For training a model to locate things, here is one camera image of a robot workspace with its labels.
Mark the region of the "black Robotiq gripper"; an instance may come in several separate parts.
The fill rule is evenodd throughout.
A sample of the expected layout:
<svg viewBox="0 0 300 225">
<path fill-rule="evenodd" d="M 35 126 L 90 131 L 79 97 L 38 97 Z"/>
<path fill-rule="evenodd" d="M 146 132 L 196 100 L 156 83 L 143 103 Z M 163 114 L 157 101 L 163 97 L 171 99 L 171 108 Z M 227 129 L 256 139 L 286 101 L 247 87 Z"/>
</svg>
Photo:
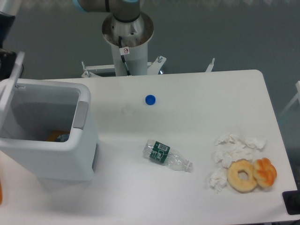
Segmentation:
<svg viewBox="0 0 300 225">
<path fill-rule="evenodd" d="M 15 15 L 0 13 L 0 80 L 8 79 L 12 73 L 17 53 L 3 49 L 3 42 L 6 39 L 13 23 Z"/>
</svg>

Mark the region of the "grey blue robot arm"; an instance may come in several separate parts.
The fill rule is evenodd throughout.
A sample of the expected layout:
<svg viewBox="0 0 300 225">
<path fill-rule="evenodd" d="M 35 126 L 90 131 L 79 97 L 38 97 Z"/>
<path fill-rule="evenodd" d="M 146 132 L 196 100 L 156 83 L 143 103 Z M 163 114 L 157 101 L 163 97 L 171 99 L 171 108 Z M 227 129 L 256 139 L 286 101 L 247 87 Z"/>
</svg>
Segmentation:
<svg viewBox="0 0 300 225">
<path fill-rule="evenodd" d="M 0 2 L 0 79 L 8 79 L 12 73 L 16 53 L 3 48 L 15 17 L 22 4 L 21 0 L 2 0 Z M 122 23 L 131 23 L 140 16 L 138 0 L 74 0 L 73 4 L 84 12 L 110 12 Z"/>
</svg>

